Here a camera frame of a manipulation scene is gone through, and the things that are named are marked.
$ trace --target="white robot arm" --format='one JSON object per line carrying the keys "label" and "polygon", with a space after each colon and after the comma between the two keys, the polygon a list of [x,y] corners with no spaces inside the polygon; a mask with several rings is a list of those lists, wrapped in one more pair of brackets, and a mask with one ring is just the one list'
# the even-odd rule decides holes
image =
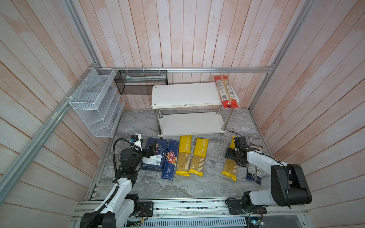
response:
{"label": "white robot arm", "polygon": [[242,209],[247,213],[260,205],[289,206],[309,204],[312,195],[302,168],[297,164],[278,161],[261,151],[250,148],[245,137],[234,138],[235,149],[227,149],[226,158],[245,165],[256,165],[271,176],[270,189],[245,192]]}
{"label": "white robot arm", "polygon": [[[131,148],[123,149],[120,153],[120,167],[116,168],[115,145],[118,141],[128,142]],[[113,144],[113,163],[115,171],[114,186],[105,200],[92,213],[85,213],[81,219],[80,228],[94,228],[101,225],[103,228],[123,227],[129,216],[138,216],[140,211],[137,194],[129,194],[137,179],[137,166],[143,157],[155,155],[156,142],[149,150],[142,149],[141,134],[134,134],[130,140],[117,139]]]}

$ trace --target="shelf board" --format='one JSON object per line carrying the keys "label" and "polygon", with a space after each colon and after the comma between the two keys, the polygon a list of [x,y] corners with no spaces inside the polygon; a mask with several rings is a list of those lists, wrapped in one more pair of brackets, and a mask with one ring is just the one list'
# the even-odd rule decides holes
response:
{"label": "shelf board", "polygon": [[163,115],[162,136],[224,133],[222,115],[215,112]]}
{"label": "shelf board", "polygon": [[153,109],[221,104],[215,82],[155,85],[152,88],[151,107]]}

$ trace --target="wooden wall panel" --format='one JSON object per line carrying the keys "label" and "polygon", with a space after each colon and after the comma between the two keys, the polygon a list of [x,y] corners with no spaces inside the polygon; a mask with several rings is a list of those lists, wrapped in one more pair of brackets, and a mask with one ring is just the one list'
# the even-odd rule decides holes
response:
{"label": "wooden wall panel", "polygon": [[318,1],[253,109],[274,157],[302,167],[316,227],[365,222],[364,25],[365,1]]}
{"label": "wooden wall panel", "polygon": [[[104,67],[270,66],[305,2],[73,1]],[[338,1],[329,3],[329,14]],[[176,73],[169,75],[169,83],[213,82],[216,75]],[[266,76],[224,75],[245,108]],[[141,95],[128,95],[125,100],[126,109],[150,108]]]}
{"label": "wooden wall panel", "polygon": [[[63,4],[0,2],[0,176],[92,63]],[[66,227],[104,147],[69,111],[0,206],[1,224]]]}

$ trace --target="barilla spaghetti box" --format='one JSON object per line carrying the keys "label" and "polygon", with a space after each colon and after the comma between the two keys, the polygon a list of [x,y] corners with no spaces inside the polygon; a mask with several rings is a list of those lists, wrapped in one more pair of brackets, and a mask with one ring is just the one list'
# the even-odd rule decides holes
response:
{"label": "barilla spaghetti box", "polygon": [[170,140],[169,148],[166,153],[166,161],[164,170],[162,171],[162,179],[173,180],[175,174],[175,164],[179,151],[179,141]]}
{"label": "barilla spaghetti box", "polygon": [[148,146],[152,145],[155,141],[157,141],[156,154],[142,159],[142,169],[162,172],[167,152],[167,140],[149,138],[145,149],[148,150]]}

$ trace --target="yellow pasta package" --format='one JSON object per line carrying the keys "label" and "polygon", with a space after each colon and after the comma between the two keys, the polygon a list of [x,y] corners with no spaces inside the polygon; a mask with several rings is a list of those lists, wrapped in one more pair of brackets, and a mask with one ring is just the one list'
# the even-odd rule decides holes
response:
{"label": "yellow pasta package", "polygon": [[191,135],[180,136],[179,156],[177,157],[176,175],[189,177]]}
{"label": "yellow pasta package", "polygon": [[[229,146],[229,148],[234,149],[234,139],[235,137],[232,137],[232,142],[231,145]],[[223,171],[222,171],[222,175],[226,175],[227,177],[232,178],[234,181],[237,180],[237,163],[232,160],[227,158],[224,167],[223,167]]]}
{"label": "yellow pasta package", "polygon": [[196,138],[196,144],[191,161],[189,173],[194,173],[198,176],[203,176],[203,169],[205,163],[205,157],[207,155],[209,139]]}

